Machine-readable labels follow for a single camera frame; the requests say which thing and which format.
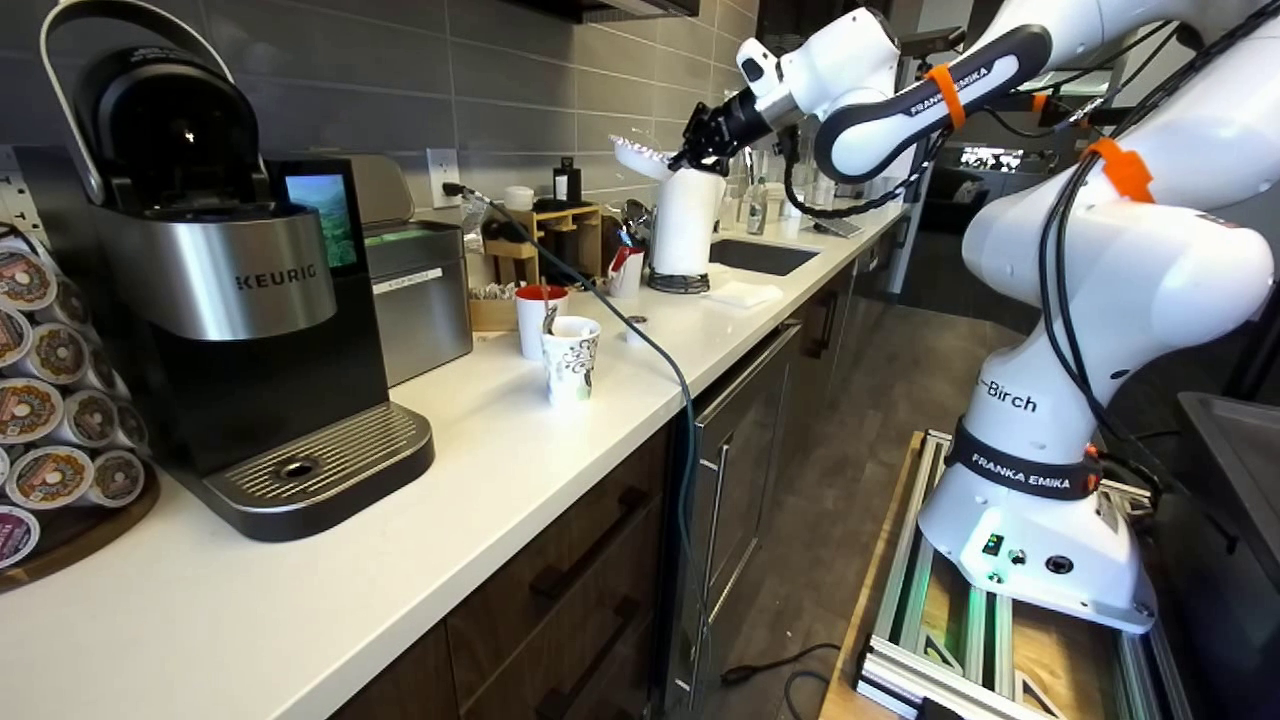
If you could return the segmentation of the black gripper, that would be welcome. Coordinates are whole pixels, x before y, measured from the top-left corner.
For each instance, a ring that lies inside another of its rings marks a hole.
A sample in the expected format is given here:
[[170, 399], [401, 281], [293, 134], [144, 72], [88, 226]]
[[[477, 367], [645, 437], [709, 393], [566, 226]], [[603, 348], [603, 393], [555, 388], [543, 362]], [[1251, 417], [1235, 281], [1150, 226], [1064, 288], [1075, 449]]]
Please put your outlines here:
[[691, 109], [679, 151], [669, 159], [669, 166], [728, 171], [728, 159], [767, 132], [770, 122], [754, 110], [754, 96], [739, 88], [715, 109]]

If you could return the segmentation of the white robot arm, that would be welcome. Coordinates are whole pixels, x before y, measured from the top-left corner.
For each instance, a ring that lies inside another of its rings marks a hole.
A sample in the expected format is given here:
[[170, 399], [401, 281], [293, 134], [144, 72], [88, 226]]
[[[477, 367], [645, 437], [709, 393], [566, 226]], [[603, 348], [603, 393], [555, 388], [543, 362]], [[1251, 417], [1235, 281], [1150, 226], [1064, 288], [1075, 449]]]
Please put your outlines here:
[[1194, 36], [1194, 63], [1075, 166], [983, 205], [965, 226], [967, 270], [1041, 324], [981, 362], [919, 517], [967, 584], [1118, 630], [1142, 630], [1156, 595], [1126, 520], [1094, 493], [1089, 440], [1133, 373], [1239, 326], [1272, 293], [1272, 243], [1218, 211], [1280, 181], [1274, 0], [999, 0], [915, 83], [891, 75], [901, 46], [882, 20], [855, 6], [784, 57], [746, 40], [739, 90], [691, 110], [671, 156], [715, 171], [811, 114], [821, 171], [870, 181], [915, 141], [1156, 20]]

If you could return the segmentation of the robot base mount frame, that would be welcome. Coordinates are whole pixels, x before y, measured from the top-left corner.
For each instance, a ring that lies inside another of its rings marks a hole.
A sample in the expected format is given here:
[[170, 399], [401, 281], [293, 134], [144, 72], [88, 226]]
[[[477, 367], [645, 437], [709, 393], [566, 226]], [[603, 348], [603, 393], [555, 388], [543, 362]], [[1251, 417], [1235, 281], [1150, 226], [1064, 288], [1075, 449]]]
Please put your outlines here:
[[943, 452], [943, 433], [903, 449], [815, 720], [1192, 720], [1158, 630], [976, 593], [919, 541]]

